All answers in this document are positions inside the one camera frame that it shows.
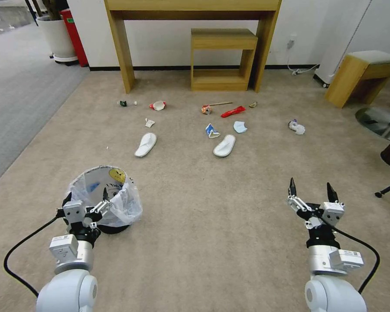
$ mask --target electrical outlet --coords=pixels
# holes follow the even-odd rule
[[[295,44],[295,41],[296,41],[296,38],[297,38],[297,34],[293,33],[290,35],[290,39],[289,39],[289,42],[287,43],[287,49],[289,50],[290,48],[293,47],[293,45]]]

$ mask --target cushion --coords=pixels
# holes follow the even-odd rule
[[[360,51],[352,52],[348,55],[361,59],[370,64],[386,64],[390,63],[390,54],[382,51]]]

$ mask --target white plant pot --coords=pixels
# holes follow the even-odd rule
[[[71,62],[78,59],[63,20],[51,21],[45,15],[39,17],[37,22],[56,61]]]

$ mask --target plastic bag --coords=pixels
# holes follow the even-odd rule
[[[99,166],[80,174],[68,187],[72,201],[81,200],[86,206],[95,206],[103,199],[104,188],[113,203],[97,225],[119,228],[132,224],[142,215],[142,203],[137,187],[122,169]]]

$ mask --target beige carpet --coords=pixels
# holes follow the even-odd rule
[[[364,292],[367,306],[390,311],[390,195],[373,195],[390,184],[390,167],[379,156],[388,142],[355,121],[360,105],[339,110],[312,75],[288,71],[265,71],[259,94],[190,92],[187,72],[137,78],[125,95],[118,72],[90,73],[0,179],[0,312],[35,306],[34,296],[5,274],[6,252],[53,217],[71,180],[100,164],[124,168],[136,180],[143,216],[97,241],[95,311],[307,311],[308,234],[285,204],[291,176],[311,202],[325,200],[325,183],[332,183],[347,209],[338,227],[382,255]],[[119,99],[138,105],[120,107]],[[148,108],[160,99],[165,110]],[[220,101],[234,104],[200,113],[203,104]],[[258,106],[248,108],[253,101]],[[375,104],[390,105],[390,83]],[[238,105],[246,112],[220,117]],[[137,159],[146,117],[156,121],[158,141]],[[293,118],[306,126],[304,136],[288,129]],[[236,120],[248,131],[236,134]],[[220,138],[207,138],[210,122]],[[228,133],[237,141],[219,159],[212,150]],[[53,276],[49,242],[64,230],[62,220],[54,223],[17,250],[10,267],[40,290]],[[365,268],[347,278],[358,288],[374,256],[344,237],[338,241],[364,256]]]

